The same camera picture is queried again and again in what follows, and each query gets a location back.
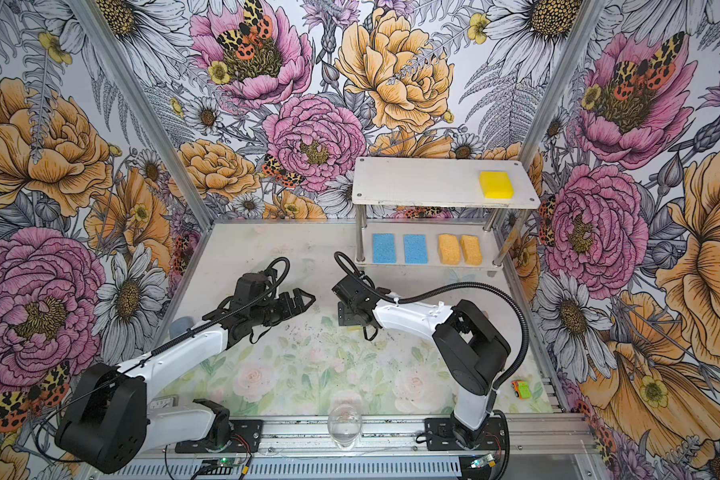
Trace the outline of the blue sponge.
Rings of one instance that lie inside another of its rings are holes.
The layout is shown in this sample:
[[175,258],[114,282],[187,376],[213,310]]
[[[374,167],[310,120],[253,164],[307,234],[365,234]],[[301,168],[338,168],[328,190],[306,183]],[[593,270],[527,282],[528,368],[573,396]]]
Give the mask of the blue sponge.
[[404,259],[408,265],[425,265],[429,262],[427,239],[422,234],[403,236]]
[[395,236],[391,233],[372,235],[372,262],[374,264],[396,264]]

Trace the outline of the orange sponge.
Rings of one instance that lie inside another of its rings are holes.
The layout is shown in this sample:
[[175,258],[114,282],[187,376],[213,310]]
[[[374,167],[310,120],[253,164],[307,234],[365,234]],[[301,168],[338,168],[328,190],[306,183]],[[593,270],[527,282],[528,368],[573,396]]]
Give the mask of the orange sponge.
[[438,236],[438,254],[442,264],[459,265],[461,249],[458,237],[452,234],[440,234]]
[[474,235],[462,235],[460,244],[465,263],[471,266],[481,266],[483,256],[480,239]]

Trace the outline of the yellow sponge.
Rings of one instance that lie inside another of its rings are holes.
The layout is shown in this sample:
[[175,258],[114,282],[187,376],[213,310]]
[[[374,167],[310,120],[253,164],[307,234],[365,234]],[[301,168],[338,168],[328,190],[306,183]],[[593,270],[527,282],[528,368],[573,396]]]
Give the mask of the yellow sponge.
[[514,197],[514,187],[505,171],[482,171],[478,180],[485,199],[509,200]]

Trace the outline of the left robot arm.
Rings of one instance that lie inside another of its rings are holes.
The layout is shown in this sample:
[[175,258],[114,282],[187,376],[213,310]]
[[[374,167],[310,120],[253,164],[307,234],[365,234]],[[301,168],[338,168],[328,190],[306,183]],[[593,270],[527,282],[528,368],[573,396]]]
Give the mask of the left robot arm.
[[55,445],[107,474],[170,444],[225,448],[232,438],[228,408],[208,399],[157,410],[149,405],[188,371],[251,338],[254,328],[271,329],[308,311],[315,296],[300,288],[280,292],[282,280],[273,268],[246,273],[231,296],[176,338],[116,366],[89,367],[59,421]]

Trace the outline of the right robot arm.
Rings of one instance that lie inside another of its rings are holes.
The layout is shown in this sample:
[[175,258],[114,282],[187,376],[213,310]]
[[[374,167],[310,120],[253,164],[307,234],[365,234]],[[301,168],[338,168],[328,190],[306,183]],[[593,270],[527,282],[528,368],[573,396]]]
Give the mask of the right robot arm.
[[460,289],[483,290],[503,300],[516,314],[522,338],[527,338],[527,322],[517,303],[504,291],[479,282],[453,283],[401,298],[373,287],[363,277],[348,274],[332,292],[339,300],[339,323],[343,326],[372,327],[375,332],[395,330],[432,341],[459,386],[451,414],[453,432],[444,437],[473,449],[492,412],[497,390],[509,376],[505,367],[511,346],[472,301],[462,299],[453,306],[425,302]]

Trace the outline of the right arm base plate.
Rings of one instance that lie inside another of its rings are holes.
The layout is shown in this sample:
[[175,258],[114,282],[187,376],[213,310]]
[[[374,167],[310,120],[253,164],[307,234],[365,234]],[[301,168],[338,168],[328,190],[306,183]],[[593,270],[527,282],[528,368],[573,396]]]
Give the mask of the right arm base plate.
[[493,451],[508,448],[507,422],[498,416],[485,419],[478,431],[471,431],[453,417],[424,419],[425,444],[429,451]]

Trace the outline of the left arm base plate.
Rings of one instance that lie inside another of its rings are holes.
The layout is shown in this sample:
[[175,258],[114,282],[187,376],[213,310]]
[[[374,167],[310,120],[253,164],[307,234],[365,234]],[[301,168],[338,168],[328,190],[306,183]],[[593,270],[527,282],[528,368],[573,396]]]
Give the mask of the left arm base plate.
[[222,437],[221,443],[213,444],[208,439],[183,441],[177,443],[174,450],[178,454],[257,453],[263,426],[264,421],[260,419],[233,419],[230,421],[229,434]]

